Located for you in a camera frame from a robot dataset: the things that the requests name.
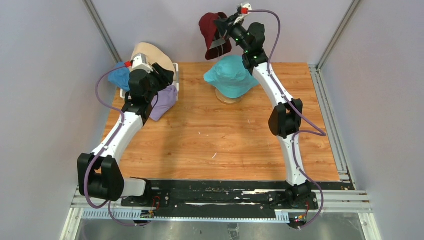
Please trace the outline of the maroon bucket hat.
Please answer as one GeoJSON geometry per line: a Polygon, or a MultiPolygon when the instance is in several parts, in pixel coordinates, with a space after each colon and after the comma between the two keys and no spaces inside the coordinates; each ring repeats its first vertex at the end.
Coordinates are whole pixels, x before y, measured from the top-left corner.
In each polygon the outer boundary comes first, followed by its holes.
{"type": "Polygon", "coordinates": [[[199,20],[198,26],[205,40],[207,61],[222,57],[232,51],[230,40],[225,40],[219,33],[215,20],[226,19],[227,15],[223,12],[206,13],[199,20]]]}

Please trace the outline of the turquoise bucket hat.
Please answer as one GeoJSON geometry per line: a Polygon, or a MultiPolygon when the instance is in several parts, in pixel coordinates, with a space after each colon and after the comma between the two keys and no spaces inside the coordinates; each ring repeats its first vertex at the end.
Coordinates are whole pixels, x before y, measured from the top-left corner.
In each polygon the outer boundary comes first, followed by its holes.
{"type": "Polygon", "coordinates": [[[231,99],[245,95],[260,84],[245,68],[240,55],[224,56],[203,75],[203,79],[231,99]]]}

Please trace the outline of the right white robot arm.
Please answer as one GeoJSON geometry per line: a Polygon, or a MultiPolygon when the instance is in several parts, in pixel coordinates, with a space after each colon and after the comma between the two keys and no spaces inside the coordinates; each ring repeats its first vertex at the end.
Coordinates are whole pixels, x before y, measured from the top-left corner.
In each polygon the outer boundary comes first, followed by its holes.
{"type": "Polygon", "coordinates": [[[294,209],[318,209],[313,185],[304,175],[297,135],[302,122],[299,114],[303,110],[303,102],[289,95],[272,69],[263,47],[265,26],[254,22],[245,29],[241,22],[236,21],[235,15],[218,18],[213,23],[225,40],[232,38],[243,49],[244,67],[260,83],[273,107],[268,126],[282,149],[288,187],[283,196],[272,196],[269,201],[273,205],[286,204],[294,209]]]}

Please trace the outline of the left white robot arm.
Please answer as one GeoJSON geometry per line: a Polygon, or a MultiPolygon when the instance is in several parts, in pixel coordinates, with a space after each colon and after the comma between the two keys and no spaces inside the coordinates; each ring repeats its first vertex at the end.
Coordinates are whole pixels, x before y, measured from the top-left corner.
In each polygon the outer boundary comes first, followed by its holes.
{"type": "Polygon", "coordinates": [[[144,178],[125,178],[119,164],[123,153],[133,137],[148,119],[155,105],[153,100],[159,92],[171,86],[175,73],[154,63],[147,70],[127,61],[110,70],[133,70],[129,73],[129,92],[126,93],[122,108],[105,103],[96,91],[97,100],[105,107],[117,111],[119,118],[105,139],[90,153],[82,153],[77,159],[79,192],[88,205],[100,209],[108,203],[121,198],[133,197],[140,206],[149,206],[153,193],[149,180],[144,178]]]}

